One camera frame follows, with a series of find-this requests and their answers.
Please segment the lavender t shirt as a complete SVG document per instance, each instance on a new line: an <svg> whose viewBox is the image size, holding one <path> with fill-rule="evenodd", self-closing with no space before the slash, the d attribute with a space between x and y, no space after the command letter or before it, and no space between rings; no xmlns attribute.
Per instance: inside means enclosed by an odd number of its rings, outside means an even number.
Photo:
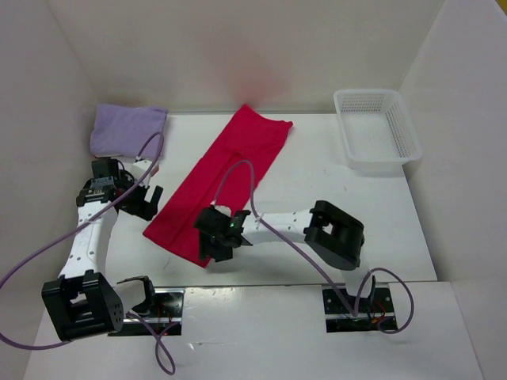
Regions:
<svg viewBox="0 0 507 380"><path fill-rule="evenodd" d="M155 133L164 132L169 111L160 107L124 107L98 104L90 135L95 157L135 158Z"/></svg>

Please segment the pink t shirt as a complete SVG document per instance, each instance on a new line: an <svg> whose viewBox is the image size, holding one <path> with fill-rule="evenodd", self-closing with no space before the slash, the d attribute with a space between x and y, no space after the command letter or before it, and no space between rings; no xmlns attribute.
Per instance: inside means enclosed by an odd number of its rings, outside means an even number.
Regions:
<svg viewBox="0 0 507 380"><path fill-rule="evenodd" d="M220 132L181 185L157 214L143 236L159 247L202 268L199 262L199 232L194 222L200 211L218 195L218 205L232 211L244 208L250 199L250 169L258 184L281 152L293 122L267 119L244 104Z"/></svg>

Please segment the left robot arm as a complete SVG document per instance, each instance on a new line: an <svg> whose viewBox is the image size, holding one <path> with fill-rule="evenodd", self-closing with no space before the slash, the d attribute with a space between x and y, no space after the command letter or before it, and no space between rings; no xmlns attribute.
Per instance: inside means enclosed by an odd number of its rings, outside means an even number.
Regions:
<svg viewBox="0 0 507 380"><path fill-rule="evenodd" d="M41 296L57 336L70 342L118 333L126 313L139 316L156 311L158 297L146 275L112 285L105 277L105 262L112 230L123 211L145 221L158 212L163 189L146 198L158 164L137 158L125 169L115 158L92 163L92 178L76 198L79 231L58 278L43 285Z"/></svg>

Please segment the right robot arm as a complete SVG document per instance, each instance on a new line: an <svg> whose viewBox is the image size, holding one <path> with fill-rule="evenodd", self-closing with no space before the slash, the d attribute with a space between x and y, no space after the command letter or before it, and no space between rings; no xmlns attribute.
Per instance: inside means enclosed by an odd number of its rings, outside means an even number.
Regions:
<svg viewBox="0 0 507 380"><path fill-rule="evenodd" d="M335 290L345 309L356 316L375 301L375 278L361 263L364 224L325 200L310 209L289 213L258 213L253 208L231 213L212 204L194 222L199 232L199 257L230 260L242 246L284 242L311 264ZM310 247L331 268L341 272L347 295L300 247Z"/></svg>

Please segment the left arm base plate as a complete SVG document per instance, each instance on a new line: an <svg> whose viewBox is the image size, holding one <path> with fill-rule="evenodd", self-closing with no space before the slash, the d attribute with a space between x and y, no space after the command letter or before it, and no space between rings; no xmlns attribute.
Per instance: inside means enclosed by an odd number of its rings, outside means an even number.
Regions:
<svg viewBox="0 0 507 380"><path fill-rule="evenodd" d="M136 306L132 312L141 317L157 334L180 336L185 290L183 288L154 289L154 301L148 306ZM149 336L150 332L135 318L124 318L119 332L111 337Z"/></svg>

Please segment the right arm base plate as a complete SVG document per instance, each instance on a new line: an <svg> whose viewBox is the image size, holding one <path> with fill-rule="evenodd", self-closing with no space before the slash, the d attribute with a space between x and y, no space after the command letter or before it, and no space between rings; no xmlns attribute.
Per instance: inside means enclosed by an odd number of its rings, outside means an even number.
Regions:
<svg viewBox="0 0 507 380"><path fill-rule="evenodd" d="M370 298L362 298L359 313L354 317L331 287L322 289L322 299L328 333L378 331L378 324L386 331L395 331L398 324L388 287L377 287Z"/></svg>

